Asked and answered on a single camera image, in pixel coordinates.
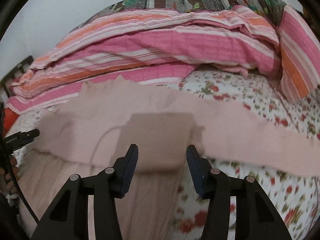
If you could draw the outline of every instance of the pink striped blanket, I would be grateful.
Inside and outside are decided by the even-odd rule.
[[[284,8],[279,35],[283,67],[279,90],[289,101],[299,101],[320,84],[320,43],[291,6]]]
[[[10,98],[8,105],[17,112],[44,107],[73,98],[81,87],[81,82],[66,84],[114,71],[154,65],[162,68],[163,64],[166,70],[170,64],[171,68],[185,69],[178,75],[170,70],[162,76],[153,75],[152,79],[178,81],[202,63],[243,75],[258,68],[261,74],[276,77],[281,74],[279,55],[274,28],[244,6],[220,12],[129,10],[74,30],[52,51],[37,58],[12,84],[17,96]],[[127,79],[145,81],[131,78],[134,73],[128,72]]]

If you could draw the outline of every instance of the orange stripe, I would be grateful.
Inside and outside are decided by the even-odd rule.
[[[84,78],[92,77],[92,76],[95,76],[95,75],[109,73],[109,72],[117,71],[117,70],[137,68],[137,67],[142,67],[142,66],[145,66],[145,65],[146,64],[143,63],[143,62],[138,62],[138,63],[128,64],[126,66],[123,66],[123,65],[121,65],[121,66],[113,66],[113,67],[110,67],[108,69],[97,69],[97,70],[87,70],[87,71],[84,70],[84,71],[81,71],[79,73],[73,73],[73,74],[70,74],[70,75],[67,75],[67,76],[63,76],[63,77],[45,77],[45,78],[42,78],[42,79],[40,79],[38,81],[35,81],[32,84],[22,84],[19,87],[24,92],[32,93],[33,90],[36,90],[38,88],[40,88],[40,90],[41,90],[41,87],[43,87],[43,86],[48,86],[49,85],[49,87],[46,87],[46,89],[45,89],[45,90],[48,90],[50,88],[57,87],[57,86],[62,85],[62,84],[72,83],[72,82],[75,82],[75,81],[78,81],[78,80],[81,80],[81,79],[84,79]]]
[[[252,25],[271,27],[271,25],[262,17],[259,18],[247,18],[248,22]]]
[[[36,59],[35,59],[35,61],[34,61],[34,63],[38,63],[38,62],[41,62],[41,61],[43,61],[43,60],[46,60],[46,59],[48,59],[50,56],[48,55],[48,54],[46,54],[46,55],[44,55],[44,56],[42,56],[42,57],[37,57]]]
[[[290,60],[287,53],[281,48],[281,56],[282,56],[282,66],[287,71],[289,78],[292,80],[292,84],[296,87],[296,90],[300,96],[300,98],[304,98],[306,95],[310,93],[308,87],[306,86],[304,80],[300,72],[294,63]]]
[[[214,19],[218,19],[218,20],[226,20],[226,16],[227,15],[228,14],[220,13],[220,14],[217,14],[217,15],[211,15],[210,17],[214,18]]]
[[[102,22],[98,22],[94,25],[88,25],[87,28],[83,28],[81,29],[81,31],[76,32],[74,35],[68,37],[67,39],[65,39],[64,41],[60,42],[56,47],[57,48],[61,48],[64,45],[66,45],[67,43],[69,43],[70,41],[73,41],[74,39],[83,36],[84,34],[91,32],[91,31],[95,31],[98,28],[103,27],[104,25],[108,25],[111,23],[115,23],[115,22],[121,22],[121,21],[128,21],[128,20],[140,20],[143,21],[145,19],[148,18],[153,18],[153,19],[165,19],[165,18],[169,18],[171,16],[168,15],[161,15],[161,14],[146,14],[143,16],[138,16],[138,15],[131,15],[131,16],[124,16],[124,17],[117,17],[115,19],[108,19]]]

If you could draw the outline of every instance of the floral bedsheet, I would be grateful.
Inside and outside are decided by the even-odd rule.
[[[248,78],[202,66],[179,84],[167,85],[171,89],[188,91],[198,97],[211,100],[239,101],[261,118],[303,133],[310,140],[320,140],[320,109],[316,101],[307,97],[290,104],[272,89],[268,80],[250,73]],[[36,127],[42,110],[23,114],[15,122],[8,135]],[[24,169],[28,157],[26,146],[15,152],[18,164]],[[269,167],[227,160],[210,160],[213,167],[229,176],[243,179],[252,175],[263,187],[284,220],[293,240],[303,239],[320,215],[319,177],[300,177]],[[198,198],[188,167],[186,166],[178,189],[178,202],[168,230],[172,240],[199,239],[205,223],[209,202]],[[231,198],[228,240],[235,237],[236,199]]]

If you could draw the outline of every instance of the black bracket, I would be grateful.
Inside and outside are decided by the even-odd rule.
[[[94,196],[96,240],[122,240],[115,198],[129,191],[138,161],[138,147],[132,144],[124,157],[95,176],[73,174],[55,196],[34,231],[31,240],[88,240],[88,196]]]
[[[201,240],[226,240],[230,196],[236,196],[235,240],[292,240],[268,195],[252,176],[237,179],[212,168],[194,145],[187,148],[187,162],[196,192],[210,199]]]
[[[17,132],[13,135],[10,135],[4,139],[7,148],[10,150],[10,156],[14,151],[22,148],[23,146],[33,142],[35,137],[38,137],[40,134],[38,129],[33,129],[28,132]],[[5,162],[4,155],[5,153],[0,153],[0,167],[5,170],[5,173],[8,173],[7,165]]]

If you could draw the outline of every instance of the finger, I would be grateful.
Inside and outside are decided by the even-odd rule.
[[[11,191],[12,194],[17,193],[17,189],[14,187]]]
[[[17,163],[17,159],[15,157],[13,157],[11,160],[10,160],[10,163],[12,166],[16,166],[18,163]]]
[[[13,184],[12,180],[10,180],[10,181],[8,182],[8,184],[7,184],[7,189],[10,190],[10,191],[12,191],[12,190],[14,189],[14,184]]]
[[[18,174],[18,172],[20,171],[20,169],[19,169],[18,167],[16,167],[16,166],[13,166],[13,167],[12,167],[12,170],[13,170],[13,174],[14,174],[14,175],[16,176],[16,178],[17,178],[17,174]],[[6,179],[6,180],[11,179],[11,176],[10,176],[9,173],[7,173],[7,174],[5,175],[5,179]]]

